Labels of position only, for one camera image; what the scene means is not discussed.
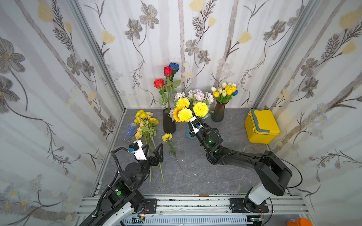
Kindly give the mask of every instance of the sunflower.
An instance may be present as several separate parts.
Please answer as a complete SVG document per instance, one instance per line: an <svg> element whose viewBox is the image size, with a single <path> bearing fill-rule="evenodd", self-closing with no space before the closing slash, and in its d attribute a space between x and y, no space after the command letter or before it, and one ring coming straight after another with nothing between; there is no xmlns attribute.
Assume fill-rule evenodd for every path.
<svg viewBox="0 0 362 226"><path fill-rule="evenodd" d="M181 122L181 120L178 117L178 112L181 111L183 109L183 107L177 107L175 108L174 112L173 112L173 118L175 119L176 122Z"/></svg>

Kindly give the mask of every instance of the gray marble surface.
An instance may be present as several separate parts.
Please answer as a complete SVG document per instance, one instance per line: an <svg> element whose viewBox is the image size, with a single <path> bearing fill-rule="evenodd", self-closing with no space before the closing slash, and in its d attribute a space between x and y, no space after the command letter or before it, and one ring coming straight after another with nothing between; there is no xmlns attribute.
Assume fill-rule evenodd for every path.
<svg viewBox="0 0 362 226"><path fill-rule="evenodd" d="M128 109L121 125L116 147L126 146L128 144L123 140L127 138L125 133L134 116L139 109ZM164 135L162 125L162 109L144 109L153 113L153 117L160 121L155 137L155 143L158 145ZM245 108L227 108L222 122L214 122L208 117L205 122L213 128L218 128L223 138L223 146L232 150L248 153L261 153L266 150L264 144L252 144L248 141L244 121L249 109ZM147 179L139 189L143 194L222 194L222 193L246 193L252 186L260 182L255 172L250 170L231 166L231 165L212 165L206 157L205 151L200 147L197 139L191 140L185 136L185 126L187 123L176 123L176 132L172 134L173 144L177 148L177 159L171 156L169 146L164 143L164 161L162 170L165 183L162 183L161 172L157 166L152 166L152 182ZM135 162L133 154L119 151L118 160L122 168L125 168L130 162ZM109 184L117 170L112 157L105 169L100 193L102 193Z"/></svg>

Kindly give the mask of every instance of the yellow box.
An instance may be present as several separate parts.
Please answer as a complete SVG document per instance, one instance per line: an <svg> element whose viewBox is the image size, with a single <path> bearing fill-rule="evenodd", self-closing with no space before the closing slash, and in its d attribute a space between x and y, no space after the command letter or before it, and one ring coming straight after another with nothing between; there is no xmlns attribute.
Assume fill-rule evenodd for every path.
<svg viewBox="0 0 362 226"><path fill-rule="evenodd" d="M245 128L251 143L269 144L280 133L269 110L251 109L245 120Z"/></svg>

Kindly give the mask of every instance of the brown glass vase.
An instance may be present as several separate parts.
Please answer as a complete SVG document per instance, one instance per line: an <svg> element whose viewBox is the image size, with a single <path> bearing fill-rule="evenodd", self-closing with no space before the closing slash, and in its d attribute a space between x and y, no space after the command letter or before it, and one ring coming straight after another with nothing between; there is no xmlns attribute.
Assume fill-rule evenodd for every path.
<svg viewBox="0 0 362 226"><path fill-rule="evenodd" d="M227 103L219 103L216 100L216 106L214 108L214 112L211 114L211 119L213 121L222 121L224 119L225 114L225 105Z"/></svg>

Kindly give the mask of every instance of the blue rose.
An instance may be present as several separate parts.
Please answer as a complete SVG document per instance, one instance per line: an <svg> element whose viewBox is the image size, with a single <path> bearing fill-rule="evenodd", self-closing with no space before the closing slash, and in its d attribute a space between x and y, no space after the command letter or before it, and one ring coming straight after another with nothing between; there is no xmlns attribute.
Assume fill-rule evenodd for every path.
<svg viewBox="0 0 362 226"><path fill-rule="evenodd" d="M176 63L170 63L170 65L169 65L172 69L177 69L177 70L179 70L180 68L179 68L179 65L178 64L176 64Z"/></svg>

